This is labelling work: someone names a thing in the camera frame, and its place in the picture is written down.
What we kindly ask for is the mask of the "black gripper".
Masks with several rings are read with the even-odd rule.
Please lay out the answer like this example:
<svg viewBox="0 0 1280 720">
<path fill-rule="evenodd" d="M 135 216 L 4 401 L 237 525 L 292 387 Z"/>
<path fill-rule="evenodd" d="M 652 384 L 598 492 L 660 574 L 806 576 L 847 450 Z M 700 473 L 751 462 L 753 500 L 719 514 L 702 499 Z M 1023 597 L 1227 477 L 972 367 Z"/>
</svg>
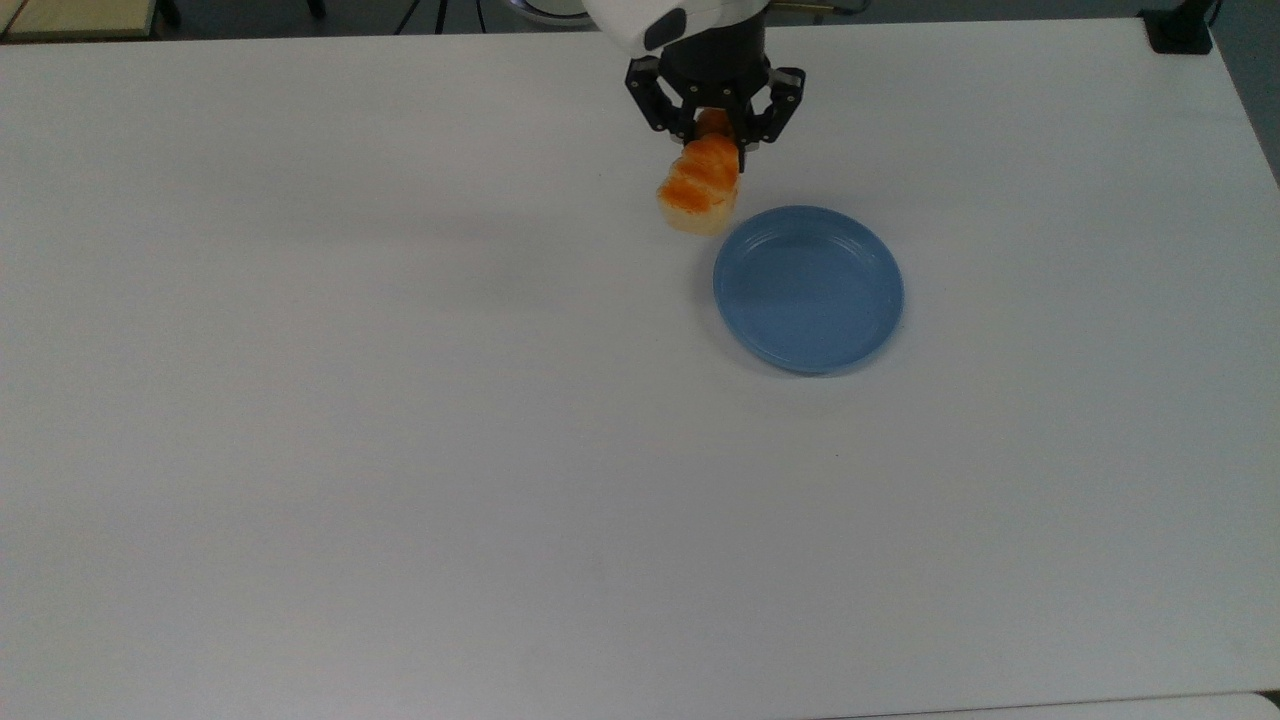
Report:
<svg viewBox="0 0 1280 720">
<path fill-rule="evenodd" d="M 625 86 L 650 129 L 676 142 L 694 141 L 696 109 L 724 109 L 737 119 L 739 173 L 744 174 L 748 154 L 777 142 L 787 128 L 804 100 L 806 73 L 768 67 L 765 22 L 744 20 L 671 44 L 660 59 L 631 59 Z"/>
</svg>

